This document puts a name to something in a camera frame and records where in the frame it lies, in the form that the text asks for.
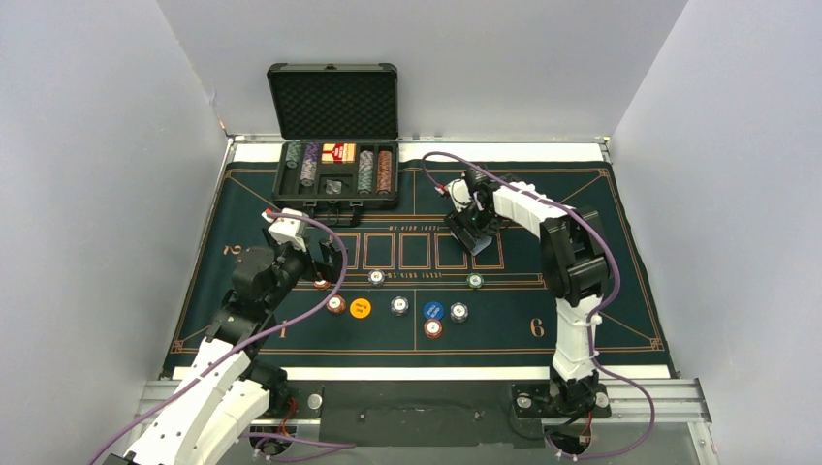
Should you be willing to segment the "green poker chip stack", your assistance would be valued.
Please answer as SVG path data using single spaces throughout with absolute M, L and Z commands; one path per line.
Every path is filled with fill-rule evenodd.
M 471 289 L 481 289 L 484 286 L 485 279 L 480 273 L 470 273 L 466 277 L 466 285 Z

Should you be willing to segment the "yellow big blind button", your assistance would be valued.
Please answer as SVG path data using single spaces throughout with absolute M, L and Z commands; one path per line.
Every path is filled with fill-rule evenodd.
M 356 298 L 349 305 L 350 314 L 358 320 L 367 318 L 372 312 L 372 305 L 366 298 Z

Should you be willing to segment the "blue small blind button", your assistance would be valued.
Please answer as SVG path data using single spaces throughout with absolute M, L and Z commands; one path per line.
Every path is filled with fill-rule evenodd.
M 442 320 L 445 315 L 445 307 L 438 301 L 427 302 L 423 307 L 423 315 L 427 320 Z

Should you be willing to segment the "blue playing card deck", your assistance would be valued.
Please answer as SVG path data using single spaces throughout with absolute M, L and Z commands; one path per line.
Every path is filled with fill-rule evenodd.
M 479 237 L 475 240 L 474 245 L 470 249 L 470 253 L 472 256 L 478 255 L 480 252 L 485 250 L 490 244 L 492 243 L 492 236 L 485 235 Z

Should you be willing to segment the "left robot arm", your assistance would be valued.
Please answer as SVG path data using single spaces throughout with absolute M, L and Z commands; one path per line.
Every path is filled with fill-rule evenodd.
M 188 382 L 186 385 L 182 385 L 181 388 L 178 391 L 176 391 L 173 395 L 168 397 L 163 402 L 155 405 L 153 408 L 149 409 L 148 411 L 146 411 L 141 416 L 139 416 L 137 418 L 134 418 L 131 422 L 129 422 L 127 425 L 125 425 L 121 430 L 116 432 L 110 439 L 108 439 L 108 441 L 103 446 L 101 446 L 95 452 L 95 455 L 94 455 L 93 458 L 90 459 L 89 464 L 95 464 L 96 462 L 98 462 L 102 458 L 102 455 L 106 451 L 108 451 L 116 442 L 118 442 L 123 436 L 125 436 L 127 433 L 132 431 L 134 428 L 136 428 L 138 425 L 143 423 L 145 420 L 152 417 L 154 414 L 158 414 L 158 413 L 168 409 L 171 405 L 173 405 L 174 402 L 176 402 L 178 399 L 185 396 L 197 384 L 205 381 L 209 377 L 211 372 L 213 372 L 214 370 L 218 370 L 219 367 L 222 364 L 224 364 L 227 360 L 232 358 L 234 355 L 239 354 L 240 352 L 243 352 L 247 347 L 251 346 L 252 344 L 254 344 L 258 341 L 263 341 L 264 339 L 267 339 L 270 335 L 274 334 L 277 331 L 280 331 L 281 329 L 285 329 L 287 327 L 297 325 L 297 324 L 301 323 L 302 321 L 313 317 L 316 313 L 318 313 L 328 303 L 328 301 L 334 295 L 337 295 L 340 288 L 341 288 L 342 282 L 345 279 L 346 273 L 347 273 L 348 253 L 347 253 L 347 250 L 345 248 L 345 245 L 343 243 L 342 238 L 339 236 L 339 234 L 337 232 L 335 232 L 331 229 L 328 229 L 328 228 L 325 228 L 325 231 L 329 234 L 330 238 L 336 243 L 336 245 L 340 249 L 341 258 L 338 260 L 338 262 L 340 264 L 340 277 L 335 281 L 335 284 L 332 287 L 332 289 L 330 290 L 330 293 L 323 300 L 321 300 L 319 303 L 317 303 L 314 307 L 312 307 L 309 310 L 305 311 L 304 313 L 298 315 L 294 319 L 289 320 L 289 321 L 285 321 L 285 322 L 281 323 L 280 325 L 276 325 L 276 326 L 273 326 L 269 329 L 266 329 L 266 330 L 262 331 L 261 333 L 259 333 L 257 335 L 249 336 L 245 340 L 237 343 L 235 346 L 231 346 L 229 349 L 226 349 L 223 353 L 220 354 L 220 358 L 215 359 L 212 362 L 211 365 L 204 366 L 203 370 L 200 371 L 200 372 L 195 372 L 196 376 L 190 382 Z

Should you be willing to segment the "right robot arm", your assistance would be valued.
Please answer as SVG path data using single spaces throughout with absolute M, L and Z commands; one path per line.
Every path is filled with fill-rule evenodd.
M 576 212 L 538 193 L 532 184 L 492 179 L 476 170 L 466 170 L 438 190 L 454 206 L 445 218 L 447 228 L 472 256 L 490 244 L 504 221 L 538 238 L 543 279 L 556 300 L 548 409 L 572 418 L 604 407 L 594 340 L 602 322 L 596 309 L 612 270 L 599 235 L 598 212 Z

